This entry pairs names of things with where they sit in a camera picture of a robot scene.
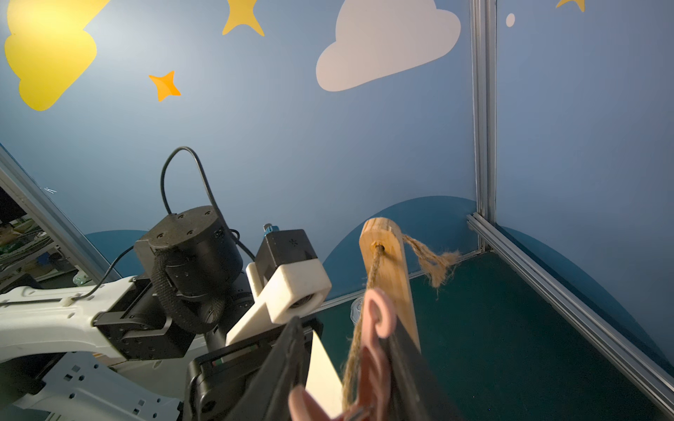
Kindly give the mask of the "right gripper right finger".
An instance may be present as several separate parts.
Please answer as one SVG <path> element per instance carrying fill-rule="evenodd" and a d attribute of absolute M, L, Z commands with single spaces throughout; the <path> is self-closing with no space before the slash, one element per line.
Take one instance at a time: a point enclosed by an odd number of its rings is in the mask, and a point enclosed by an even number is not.
<path fill-rule="evenodd" d="M 386 340 L 386 352 L 391 363 L 389 420 L 463 420 L 399 320 Z"/>

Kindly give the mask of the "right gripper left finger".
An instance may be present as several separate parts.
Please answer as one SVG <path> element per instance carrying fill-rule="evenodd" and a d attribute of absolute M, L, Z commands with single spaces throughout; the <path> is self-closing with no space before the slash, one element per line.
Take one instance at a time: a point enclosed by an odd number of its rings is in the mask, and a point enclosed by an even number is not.
<path fill-rule="evenodd" d="M 289 395 L 307 378 L 305 330 L 294 317 L 226 420 L 290 420 Z"/>

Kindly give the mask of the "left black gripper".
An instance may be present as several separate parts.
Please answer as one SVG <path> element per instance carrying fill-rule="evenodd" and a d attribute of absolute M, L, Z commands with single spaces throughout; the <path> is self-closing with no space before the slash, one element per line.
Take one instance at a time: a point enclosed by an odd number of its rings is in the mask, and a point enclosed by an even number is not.
<path fill-rule="evenodd" d="M 323 333 L 316 317 L 301 319 L 305 330 L 307 376 L 312 332 Z M 204 354 L 189 364 L 185 387 L 183 420 L 226 420 L 250 387 L 285 326 Z"/>

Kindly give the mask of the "white postcard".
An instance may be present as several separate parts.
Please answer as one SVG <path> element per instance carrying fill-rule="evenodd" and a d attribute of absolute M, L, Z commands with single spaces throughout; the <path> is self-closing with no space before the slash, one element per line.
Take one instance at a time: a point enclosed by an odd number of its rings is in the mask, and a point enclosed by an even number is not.
<path fill-rule="evenodd" d="M 311 359 L 305 389 L 330 419 L 342 414 L 342 381 L 316 331 L 312 332 Z"/>

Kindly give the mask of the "pink clothespin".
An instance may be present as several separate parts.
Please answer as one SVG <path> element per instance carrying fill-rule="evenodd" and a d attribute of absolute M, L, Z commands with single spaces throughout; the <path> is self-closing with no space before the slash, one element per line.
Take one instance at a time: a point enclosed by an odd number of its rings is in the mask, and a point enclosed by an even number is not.
<path fill-rule="evenodd" d="M 386 420 L 391 399 L 391 363 L 384 345 L 394 333 L 398 314 L 393 301 L 379 288 L 363 298 L 361 345 L 356 356 L 356 400 L 337 420 Z"/>

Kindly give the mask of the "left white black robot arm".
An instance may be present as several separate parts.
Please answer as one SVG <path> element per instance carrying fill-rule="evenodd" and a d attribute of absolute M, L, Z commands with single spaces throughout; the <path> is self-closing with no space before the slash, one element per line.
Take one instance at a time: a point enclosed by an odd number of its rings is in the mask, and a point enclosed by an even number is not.
<path fill-rule="evenodd" d="M 244 263 L 213 206 L 134 245 L 144 273 L 1 296 L 1 404 L 60 420 L 286 420 L 331 282 L 302 230 Z"/>

